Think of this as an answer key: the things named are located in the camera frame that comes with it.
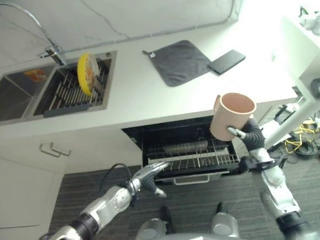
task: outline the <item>yellow plate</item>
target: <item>yellow plate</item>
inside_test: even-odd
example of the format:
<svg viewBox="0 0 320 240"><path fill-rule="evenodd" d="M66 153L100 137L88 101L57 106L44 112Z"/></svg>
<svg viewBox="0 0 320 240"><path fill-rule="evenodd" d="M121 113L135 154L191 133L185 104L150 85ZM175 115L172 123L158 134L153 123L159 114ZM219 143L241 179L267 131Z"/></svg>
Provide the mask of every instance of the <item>yellow plate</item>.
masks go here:
<svg viewBox="0 0 320 240"><path fill-rule="evenodd" d="M77 75L82 91L91 96L95 80L99 77L99 66L92 54L85 53L79 58Z"/></svg>

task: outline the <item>stainless steel sink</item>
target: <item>stainless steel sink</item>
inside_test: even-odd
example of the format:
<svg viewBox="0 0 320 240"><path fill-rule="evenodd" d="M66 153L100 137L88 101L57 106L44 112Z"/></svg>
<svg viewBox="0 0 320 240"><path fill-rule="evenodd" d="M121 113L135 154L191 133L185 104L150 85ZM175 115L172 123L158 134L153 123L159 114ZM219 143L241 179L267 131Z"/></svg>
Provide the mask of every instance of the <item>stainless steel sink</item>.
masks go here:
<svg viewBox="0 0 320 240"><path fill-rule="evenodd" d="M78 58L67 60L65 66L33 68L44 73L42 81L27 76L30 69L4 75L0 78L0 125L106 109L116 55L116 51L95 55L100 76L91 96L79 86Z"/></svg>
<svg viewBox="0 0 320 240"><path fill-rule="evenodd" d="M0 122L24 118L30 113L54 66L25 69L0 78Z"/></svg>

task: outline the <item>gray carpet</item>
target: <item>gray carpet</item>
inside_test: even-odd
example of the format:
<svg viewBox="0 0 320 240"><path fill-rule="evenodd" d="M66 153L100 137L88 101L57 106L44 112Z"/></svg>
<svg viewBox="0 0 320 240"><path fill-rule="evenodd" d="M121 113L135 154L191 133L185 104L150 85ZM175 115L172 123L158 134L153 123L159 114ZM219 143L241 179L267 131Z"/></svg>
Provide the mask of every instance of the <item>gray carpet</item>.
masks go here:
<svg viewBox="0 0 320 240"><path fill-rule="evenodd" d="M320 161L317 158L299 160L293 154L292 162L284 171L287 185L303 210L305 217L320 229ZM98 196L99 182L105 171L67 174L64 176L55 205L50 231L69 224L87 204ZM110 175L106 189L126 178L123 168ZM167 198L143 192L134 207L114 218L97 240L134 239L140 226L158 216L159 208L166 205L171 210L178 232L206 232L217 204L225 201L239 223L240 236L246 239L283 239L275 221L264 210L255 191L250 174L223 176L219 180L196 185L165 185Z"/></svg>

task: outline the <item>cabinet handle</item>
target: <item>cabinet handle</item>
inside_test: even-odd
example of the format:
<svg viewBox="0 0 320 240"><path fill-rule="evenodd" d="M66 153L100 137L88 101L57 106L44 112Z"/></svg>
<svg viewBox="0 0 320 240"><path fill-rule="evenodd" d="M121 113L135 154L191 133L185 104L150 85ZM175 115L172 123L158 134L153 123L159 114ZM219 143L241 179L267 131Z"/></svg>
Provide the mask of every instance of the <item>cabinet handle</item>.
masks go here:
<svg viewBox="0 0 320 240"><path fill-rule="evenodd" d="M201 176L201 177L204 177L205 179L201 179L201 180L192 180L192 176L190 177L185 177L185 179L188 179L187 181L185 182L178 182L176 178L173 179L173 183L174 185L176 186L181 186L181 185L190 185L190 184L205 184L205 183L208 183L210 181L210 176L209 175L204 175L204 176Z"/></svg>
<svg viewBox="0 0 320 240"><path fill-rule="evenodd" d="M60 154L56 155L56 154L53 154L53 153L51 153L51 152L45 151L45 150L42 149L42 147L43 147L43 144L40 143L40 146L39 146L40 152L42 152L42 153L44 153L44 154L51 155L51 156L53 156L53 157L55 157L55 158L60 158L60 156L61 156Z"/></svg>
<svg viewBox="0 0 320 240"><path fill-rule="evenodd" d="M69 157L71 155L71 150L68 153L65 153L65 152L58 151L58 150L54 149L54 143L53 142L50 143L50 149L52 151L54 151L55 153L57 153L57 154L61 154L61 155L67 156L67 157Z"/></svg>

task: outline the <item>mug handle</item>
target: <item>mug handle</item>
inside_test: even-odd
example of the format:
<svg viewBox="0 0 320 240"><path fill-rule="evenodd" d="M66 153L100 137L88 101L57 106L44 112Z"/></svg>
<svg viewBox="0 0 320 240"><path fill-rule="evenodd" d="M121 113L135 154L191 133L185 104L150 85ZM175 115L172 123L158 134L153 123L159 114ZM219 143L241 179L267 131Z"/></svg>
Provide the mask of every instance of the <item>mug handle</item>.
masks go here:
<svg viewBox="0 0 320 240"><path fill-rule="evenodd" d="M213 111L217 111L218 110L218 107L219 107L219 104L220 104L220 98L221 98L221 95L218 94L216 96L216 99L215 99L215 102L214 102L214 105L213 105Z"/></svg>

